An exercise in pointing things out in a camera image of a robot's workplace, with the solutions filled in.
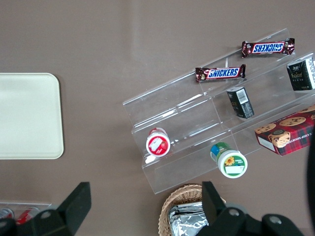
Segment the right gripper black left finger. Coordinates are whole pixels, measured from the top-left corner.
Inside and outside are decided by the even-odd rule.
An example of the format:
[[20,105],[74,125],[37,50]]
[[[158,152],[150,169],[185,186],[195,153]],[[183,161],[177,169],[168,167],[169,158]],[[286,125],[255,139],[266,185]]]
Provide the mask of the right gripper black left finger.
[[92,206],[89,182],[81,182],[56,208],[39,213],[31,221],[34,236],[73,236]]

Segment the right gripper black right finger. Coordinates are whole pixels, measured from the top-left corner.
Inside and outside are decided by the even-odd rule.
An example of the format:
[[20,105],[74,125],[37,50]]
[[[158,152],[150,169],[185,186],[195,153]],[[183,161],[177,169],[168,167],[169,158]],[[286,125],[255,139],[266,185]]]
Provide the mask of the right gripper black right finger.
[[259,222],[239,205],[226,205],[210,181],[202,182],[202,207],[208,221],[199,236],[257,236]]

